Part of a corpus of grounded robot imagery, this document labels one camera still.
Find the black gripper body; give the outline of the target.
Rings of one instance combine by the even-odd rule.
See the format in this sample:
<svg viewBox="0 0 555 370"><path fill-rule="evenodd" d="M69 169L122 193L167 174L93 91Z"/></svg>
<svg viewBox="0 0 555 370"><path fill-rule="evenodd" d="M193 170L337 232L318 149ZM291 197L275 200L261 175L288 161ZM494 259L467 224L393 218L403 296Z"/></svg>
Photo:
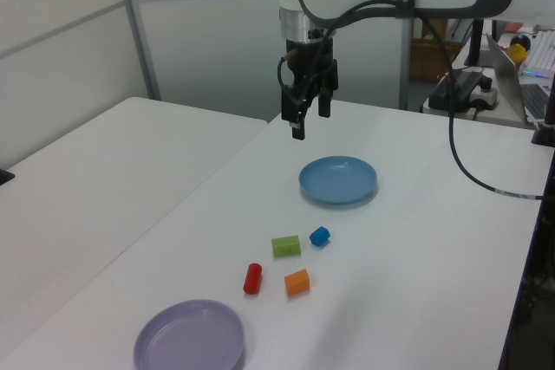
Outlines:
<svg viewBox="0 0 555 370"><path fill-rule="evenodd" d="M282 63L293 73L293 83L281 82L282 96L293 104L315 97L331 100L338 89L337 62L334 58L333 39L326 42L300 43L286 41L286 54Z"/></svg>

